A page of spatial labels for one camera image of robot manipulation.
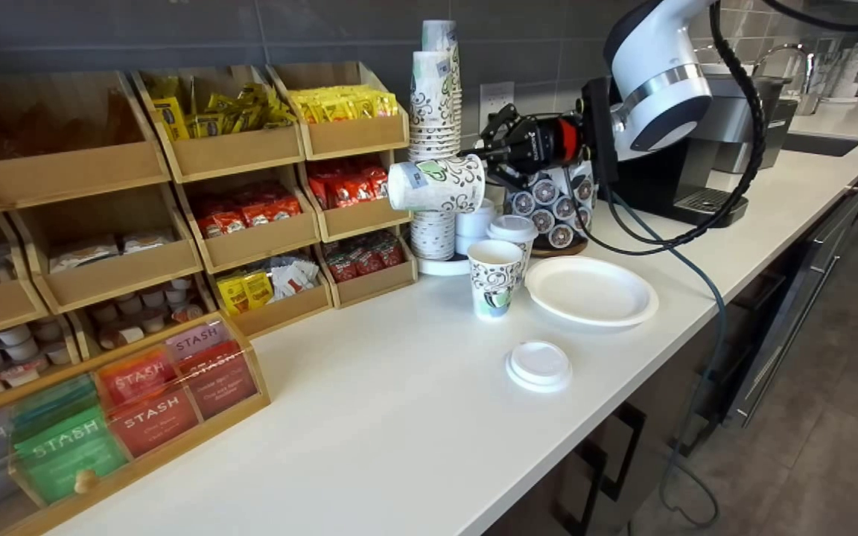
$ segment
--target white lid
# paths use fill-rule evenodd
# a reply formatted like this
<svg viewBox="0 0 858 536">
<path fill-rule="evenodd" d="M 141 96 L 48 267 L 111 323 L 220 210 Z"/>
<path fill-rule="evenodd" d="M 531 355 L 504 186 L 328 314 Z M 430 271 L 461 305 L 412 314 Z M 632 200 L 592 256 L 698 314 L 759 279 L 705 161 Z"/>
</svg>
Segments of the white lid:
<svg viewBox="0 0 858 536">
<path fill-rule="evenodd" d="M 506 375 L 532 392 L 561 392 L 573 383 L 570 355 L 552 341 L 528 340 L 513 347 Z"/>
<path fill-rule="evenodd" d="M 532 240 L 540 228 L 528 215 L 501 215 L 491 219 L 489 234 L 504 240 Z"/>
</svg>

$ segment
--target cup stack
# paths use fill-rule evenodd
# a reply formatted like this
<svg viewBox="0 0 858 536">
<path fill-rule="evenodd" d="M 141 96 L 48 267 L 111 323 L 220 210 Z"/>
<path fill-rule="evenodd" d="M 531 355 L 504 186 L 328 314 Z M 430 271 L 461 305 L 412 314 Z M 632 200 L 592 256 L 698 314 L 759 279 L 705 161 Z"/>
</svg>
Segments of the cup stack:
<svg viewBox="0 0 858 536">
<path fill-rule="evenodd" d="M 412 75 L 412 161 L 454 158 L 461 137 L 456 21 L 422 21 Z"/>
<path fill-rule="evenodd" d="M 412 149 L 407 158 L 448 161 L 459 155 L 461 84 L 456 21 L 422 21 L 422 49 L 412 54 Z M 416 210 L 412 238 L 419 258 L 448 262 L 456 250 L 456 215 Z"/>
</svg>

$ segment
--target black cable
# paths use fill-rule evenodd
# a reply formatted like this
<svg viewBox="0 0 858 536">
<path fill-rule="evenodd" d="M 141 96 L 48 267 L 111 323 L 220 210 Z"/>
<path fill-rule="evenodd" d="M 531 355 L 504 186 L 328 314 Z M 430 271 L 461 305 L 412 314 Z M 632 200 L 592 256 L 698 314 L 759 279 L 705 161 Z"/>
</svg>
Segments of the black cable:
<svg viewBox="0 0 858 536">
<path fill-rule="evenodd" d="M 656 247 L 652 250 L 634 250 L 632 256 L 652 256 L 652 252 L 662 252 L 662 250 L 671 250 L 671 247 L 678 247 L 678 244 L 699 238 L 705 228 L 713 228 L 720 216 L 728 216 L 741 203 L 741 195 L 751 191 L 751 185 L 759 171 L 763 152 L 766 152 L 766 112 L 763 112 L 759 96 L 757 96 L 747 70 L 738 66 L 738 57 L 732 54 L 729 40 L 720 32 L 720 0 L 716 0 L 710 6 L 710 29 L 713 29 L 717 57 L 723 60 L 729 78 L 741 90 L 747 110 L 751 110 L 754 128 L 751 128 L 751 155 L 747 155 L 745 171 L 735 180 L 735 186 L 728 192 L 728 200 L 720 203 L 717 210 L 705 215 L 702 219 L 698 219 L 698 227 L 692 227 L 689 231 L 678 231 L 672 238 L 640 238 L 643 244 L 656 244 Z M 601 106 L 598 93 L 591 84 L 586 87 L 585 125 L 592 125 L 598 134 L 598 140 L 595 140 L 598 155 L 592 158 L 592 164 L 598 166 L 595 180 L 607 185 L 607 180 L 616 180 L 616 166 L 614 166 L 616 158 L 614 158 L 614 140 L 607 134 L 610 128 L 605 121 L 607 110 L 598 110 L 598 106 Z"/>
<path fill-rule="evenodd" d="M 858 23 L 839 23 L 839 21 L 824 21 L 824 17 L 813 17 L 807 12 L 799 12 L 793 6 L 784 6 L 777 0 L 766 0 L 766 6 L 771 6 L 774 12 L 786 15 L 786 17 L 796 17 L 796 21 L 804 21 L 811 27 L 821 27 L 821 29 L 833 29 L 833 32 L 858 32 Z"/>
<path fill-rule="evenodd" d="M 610 185 L 601 185 L 601 186 L 605 186 L 607 203 L 616 203 L 650 238 L 662 240 L 662 234 L 659 234 Z M 675 256 L 686 267 L 692 267 L 692 271 L 705 283 L 705 289 L 710 289 L 710 295 L 713 295 L 713 300 L 716 300 L 716 308 L 717 308 L 716 347 L 713 347 L 713 356 L 710 356 L 710 364 L 705 364 L 705 368 L 702 368 L 702 375 L 699 375 L 699 381 L 698 381 L 698 386 L 695 386 L 695 392 L 692 392 L 692 399 L 689 399 L 689 407 L 686 407 L 686 416 L 681 416 L 681 425 L 678 425 L 678 435 L 681 435 L 686 429 L 692 429 L 695 414 L 698 414 L 698 401 L 702 399 L 713 371 L 716 371 L 716 368 L 720 365 L 720 361 L 723 361 L 728 302 L 723 302 L 723 295 L 720 295 L 720 289 L 716 285 L 716 279 L 713 279 L 698 262 L 692 262 L 686 252 L 678 252 L 678 250 L 672 250 L 672 247 L 668 247 L 668 252 Z M 686 468 L 686 463 L 678 460 L 678 454 L 681 454 L 681 451 L 678 451 L 678 439 L 675 439 L 675 442 L 671 447 L 671 457 L 668 457 L 664 474 L 662 474 L 662 480 L 659 480 L 659 499 L 662 499 L 662 505 L 664 505 L 668 511 L 681 514 L 692 527 L 713 527 L 713 524 L 720 518 L 720 502 L 717 502 L 717 498 L 713 495 L 713 487 L 710 487 L 692 468 Z M 675 502 L 668 499 L 668 477 L 671 477 L 671 471 L 675 471 L 675 468 L 678 468 L 686 477 L 692 477 L 692 481 L 710 498 L 713 514 L 710 514 L 705 520 L 692 518 L 681 505 L 675 505 Z"/>
</svg>

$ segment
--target yellow packet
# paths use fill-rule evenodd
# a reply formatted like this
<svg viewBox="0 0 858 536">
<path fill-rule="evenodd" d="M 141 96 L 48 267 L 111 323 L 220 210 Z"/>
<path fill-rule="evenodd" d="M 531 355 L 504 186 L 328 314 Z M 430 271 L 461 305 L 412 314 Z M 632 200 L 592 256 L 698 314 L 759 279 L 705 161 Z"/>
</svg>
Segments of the yellow packet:
<svg viewBox="0 0 858 536">
<path fill-rule="evenodd" d="M 275 283 L 264 271 L 243 273 L 246 305 L 260 308 L 267 305 L 275 298 Z"/>
<path fill-rule="evenodd" d="M 220 308 L 226 314 L 246 313 L 246 279 L 243 273 L 217 277 Z"/>
</svg>

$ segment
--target white plate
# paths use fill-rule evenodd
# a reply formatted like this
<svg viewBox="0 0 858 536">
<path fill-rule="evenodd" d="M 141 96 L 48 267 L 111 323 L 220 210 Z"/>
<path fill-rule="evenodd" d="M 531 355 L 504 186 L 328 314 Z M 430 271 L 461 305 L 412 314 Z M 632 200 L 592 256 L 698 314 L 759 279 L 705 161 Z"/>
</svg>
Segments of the white plate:
<svg viewBox="0 0 858 536">
<path fill-rule="evenodd" d="M 646 279 L 586 256 L 537 262 L 525 285 L 537 305 L 591 328 L 632 328 L 659 308 L 659 295 Z"/>
</svg>

